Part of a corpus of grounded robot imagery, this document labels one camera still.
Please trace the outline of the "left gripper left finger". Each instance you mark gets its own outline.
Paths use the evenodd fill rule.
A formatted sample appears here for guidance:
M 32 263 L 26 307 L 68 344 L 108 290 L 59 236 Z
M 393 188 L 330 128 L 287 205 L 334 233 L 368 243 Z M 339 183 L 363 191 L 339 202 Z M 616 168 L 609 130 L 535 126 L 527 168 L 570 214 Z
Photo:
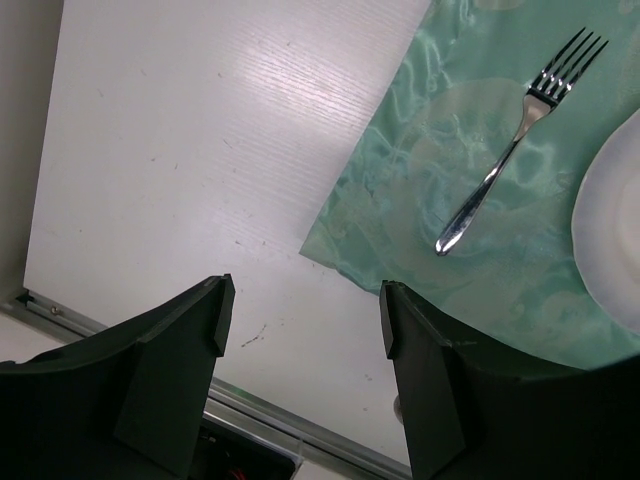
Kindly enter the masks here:
M 29 361 L 1 365 L 5 479 L 184 479 L 235 289 L 210 277 Z

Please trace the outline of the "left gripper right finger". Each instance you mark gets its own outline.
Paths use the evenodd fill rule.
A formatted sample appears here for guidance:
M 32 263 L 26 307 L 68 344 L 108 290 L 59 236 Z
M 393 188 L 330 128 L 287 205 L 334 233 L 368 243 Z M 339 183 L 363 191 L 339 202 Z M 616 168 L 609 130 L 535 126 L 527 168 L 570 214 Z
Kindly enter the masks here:
M 639 360 L 580 370 L 446 315 L 406 285 L 380 291 L 416 479 L 635 479 Z

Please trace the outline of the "green satin placemat cloth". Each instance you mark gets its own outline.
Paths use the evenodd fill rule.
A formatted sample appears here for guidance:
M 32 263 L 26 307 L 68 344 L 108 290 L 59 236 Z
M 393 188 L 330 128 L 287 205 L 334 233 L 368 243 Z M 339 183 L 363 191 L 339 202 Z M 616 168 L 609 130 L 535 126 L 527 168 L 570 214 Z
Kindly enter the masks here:
M 434 1 L 301 254 L 580 369 L 634 356 L 587 292 L 571 217 L 639 106 L 635 1 Z

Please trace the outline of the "white ceramic plate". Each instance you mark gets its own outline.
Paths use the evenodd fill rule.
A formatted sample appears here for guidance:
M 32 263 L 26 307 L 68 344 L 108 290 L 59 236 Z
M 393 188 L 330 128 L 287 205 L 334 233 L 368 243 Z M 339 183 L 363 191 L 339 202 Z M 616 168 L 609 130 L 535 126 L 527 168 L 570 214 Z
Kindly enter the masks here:
M 605 141 L 580 185 L 571 220 L 586 290 L 617 324 L 639 331 L 639 114 Z

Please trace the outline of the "silver fork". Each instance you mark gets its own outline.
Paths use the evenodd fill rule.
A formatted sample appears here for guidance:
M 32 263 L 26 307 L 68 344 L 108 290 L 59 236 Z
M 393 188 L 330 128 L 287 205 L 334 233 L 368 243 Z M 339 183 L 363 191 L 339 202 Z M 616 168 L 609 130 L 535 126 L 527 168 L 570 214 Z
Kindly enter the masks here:
M 546 63 L 530 82 L 522 101 L 522 117 L 512 140 L 482 182 L 464 201 L 435 241 L 438 256 L 452 252 L 475 220 L 510 158 L 529 130 L 549 116 L 610 41 L 582 28 Z

